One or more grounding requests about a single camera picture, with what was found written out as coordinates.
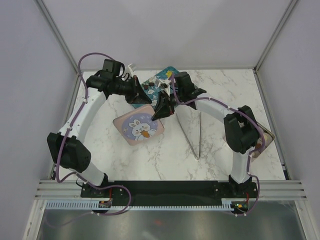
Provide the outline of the metal tongs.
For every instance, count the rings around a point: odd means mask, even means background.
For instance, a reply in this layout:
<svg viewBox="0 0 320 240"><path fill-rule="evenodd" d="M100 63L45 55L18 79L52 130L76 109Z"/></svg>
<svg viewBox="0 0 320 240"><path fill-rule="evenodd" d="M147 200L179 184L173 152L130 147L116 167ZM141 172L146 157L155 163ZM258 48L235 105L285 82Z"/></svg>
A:
<svg viewBox="0 0 320 240"><path fill-rule="evenodd" d="M188 146L198 161L201 157L202 141L202 115L194 109L180 109L176 113L176 119Z"/></svg>

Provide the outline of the beige oval chocolate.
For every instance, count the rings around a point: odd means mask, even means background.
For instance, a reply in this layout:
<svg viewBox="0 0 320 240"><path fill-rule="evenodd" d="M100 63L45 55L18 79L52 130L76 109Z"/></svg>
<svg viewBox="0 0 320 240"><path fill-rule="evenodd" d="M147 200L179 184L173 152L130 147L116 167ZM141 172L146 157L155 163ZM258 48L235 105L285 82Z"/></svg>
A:
<svg viewBox="0 0 320 240"><path fill-rule="evenodd" d="M264 134L263 136L264 136L265 141L268 141L270 139L270 136L268 134Z"/></svg>

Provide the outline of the pink chocolate box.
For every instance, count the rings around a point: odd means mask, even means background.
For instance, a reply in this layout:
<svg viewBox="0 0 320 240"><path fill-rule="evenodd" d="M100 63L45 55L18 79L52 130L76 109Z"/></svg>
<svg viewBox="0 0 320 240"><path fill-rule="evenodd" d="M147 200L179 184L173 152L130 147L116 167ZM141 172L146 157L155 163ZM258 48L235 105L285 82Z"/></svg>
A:
<svg viewBox="0 0 320 240"><path fill-rule="evenodd" d="M261 143L262 146L261 147L256 147L257 143ZM265 143L265 145L263 145L263 139L260 136L257 140L257 143L254 147L254 149L249 149L245 154L241 154L240 152L232 152L232 163L244 163L248 161L248 158L250 159L255 159L257 158L263 151L264 149L267 147L267 143Z"/></svg>

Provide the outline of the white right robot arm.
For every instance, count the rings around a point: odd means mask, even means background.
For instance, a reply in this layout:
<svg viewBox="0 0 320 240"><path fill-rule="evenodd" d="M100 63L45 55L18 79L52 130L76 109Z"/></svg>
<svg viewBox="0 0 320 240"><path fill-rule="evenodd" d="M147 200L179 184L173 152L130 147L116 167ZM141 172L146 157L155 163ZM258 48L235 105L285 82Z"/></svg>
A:
<svg viewBox="0 0 320 240"><path fill-rule="evenodd" d="M258 140L265 139L251 108L247 105L233 108L213 98L206 90L197 87L186 71L170 72L166 85L168 89L158 93L152 120L173 115L178 106L188 106L220 121L226 143L233 152L228 191L233 197L241 197L247 191L246 184L253 178L250 161Z"/></svg>

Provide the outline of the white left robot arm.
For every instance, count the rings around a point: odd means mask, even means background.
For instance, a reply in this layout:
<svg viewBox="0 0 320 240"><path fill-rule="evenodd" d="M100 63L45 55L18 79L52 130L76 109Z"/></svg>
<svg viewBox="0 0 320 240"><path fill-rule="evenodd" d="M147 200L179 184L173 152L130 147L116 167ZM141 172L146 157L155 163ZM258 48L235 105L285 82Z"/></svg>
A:
<svg viewBox="0 0 320 240"><path fill-rule="evenodd" d="M91 161L91 152L84 145L88 129L101 106L111 95L123 96L129 104L151 104L139 79L134 75L133 66L107 57L101 70L88 79L80 75L84 86L84 98L57 133L50 133L47 144L56 165L58 183L66 180L60 177L60 168L68 169L92 185L92 192L105 197L110 190L108 176Z"/></svg>

